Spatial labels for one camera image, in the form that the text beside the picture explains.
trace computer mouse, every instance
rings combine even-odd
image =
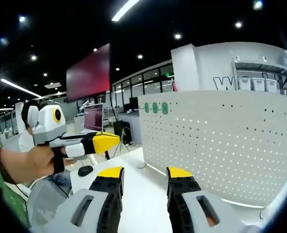
[[[80,177],[84,177],[84,176],[87,176],[90,172],[92,172],[94,169],[92,166],[83,166],[79,169],[78,171],[78,175]]]

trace white partition wall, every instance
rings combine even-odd
[[[188,91],[139,97],[144,158],[191,171],[202,189],[267,206],[287,181],[287,97]]]

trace glass window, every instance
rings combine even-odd
[[[166,76],[170,76],[173,75],[173,66],[172,64],[165,66],[165,67],[161,67],[161,75],[166,75]]]
[[[143,95],[142,83],[137,83],[133,85],[133,97],[138,97]]]
[[[160,93],[160,83],[150,83],[144,85],[144,92],[145,94],[154,94],[154,93]]]
[[[149,80],[158,76],[159,76],[158,69],[150,70],[143,74],[144,80]]]
[[[131,97],[130,86],[123,88],[123,97],[124,97],[124,104],[128,104],[129,98]]]
[[[122,107],[123,106],[123,98],[122,98],[122,86],[121,84],[117,84],[115,86],[115,92],[116,92],[116,99],[117,99],[117,107]]]
[[[123,82],[123,88],[128,87],[130,85],[130,81],[126,80]]]
[[[132,85],[142,82],[142,74],[139,74],[132,78]]]
[[[172,84],[170,80],[162,81],[162,88],[163,92],[170,92],[172,91]]]

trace red screen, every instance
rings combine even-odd
[[[68,102],[110,89],[109,50],[110,44],[107,44],[67,70]]]

